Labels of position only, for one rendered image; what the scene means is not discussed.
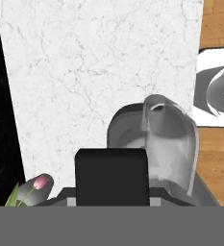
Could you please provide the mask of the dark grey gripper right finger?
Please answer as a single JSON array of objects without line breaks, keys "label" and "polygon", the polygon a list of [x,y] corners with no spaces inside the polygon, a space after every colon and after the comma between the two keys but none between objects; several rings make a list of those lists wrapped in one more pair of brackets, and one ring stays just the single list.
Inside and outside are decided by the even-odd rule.
[{"label": "dark grey gripper right finger", "polygon": [[192,207],[192,204],[188,202],[171,197],[163,187],[150,187],[149,198],[151,207]]}]

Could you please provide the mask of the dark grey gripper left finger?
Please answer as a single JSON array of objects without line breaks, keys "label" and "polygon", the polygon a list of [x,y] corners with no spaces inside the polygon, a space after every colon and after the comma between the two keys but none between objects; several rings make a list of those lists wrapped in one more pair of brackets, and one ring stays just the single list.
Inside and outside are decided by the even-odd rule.
[{"label": "dark grey gripper left finger", "polygon": [[76,206],[76,188],[64,187],[59,195],[45,202],[37,204],[38,207],[75,207]]}]

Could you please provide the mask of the black stove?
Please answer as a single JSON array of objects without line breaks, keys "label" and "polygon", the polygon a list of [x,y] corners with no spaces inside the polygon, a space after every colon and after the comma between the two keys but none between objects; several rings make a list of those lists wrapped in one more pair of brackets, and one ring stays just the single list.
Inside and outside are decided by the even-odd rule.
[{"label": "black stove", "polygon": [[4,206],[25,174],[14,119],[12,97],[0,35],[0,206]]}]

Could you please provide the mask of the white block with grey cylinder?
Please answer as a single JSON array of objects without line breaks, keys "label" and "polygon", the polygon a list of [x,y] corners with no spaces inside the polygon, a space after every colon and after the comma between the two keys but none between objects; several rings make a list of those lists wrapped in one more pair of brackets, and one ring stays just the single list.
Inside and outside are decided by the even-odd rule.
[{"label": "white block with grey cylinder", "polygon": [[199,127],[224,127],[224,47],[199,52],[192,118]]}]

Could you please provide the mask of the pink tulip in grey vase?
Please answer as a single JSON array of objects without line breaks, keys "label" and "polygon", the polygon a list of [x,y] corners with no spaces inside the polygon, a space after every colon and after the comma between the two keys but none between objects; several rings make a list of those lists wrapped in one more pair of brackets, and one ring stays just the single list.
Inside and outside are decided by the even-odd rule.
[{"label": "pink tulip in grey vase", "polygon": [[33,207],[45,202],[53,188],[54,180],[49,174],[41,174],[30,179],[25,184],[16,184],[5,206]]}]

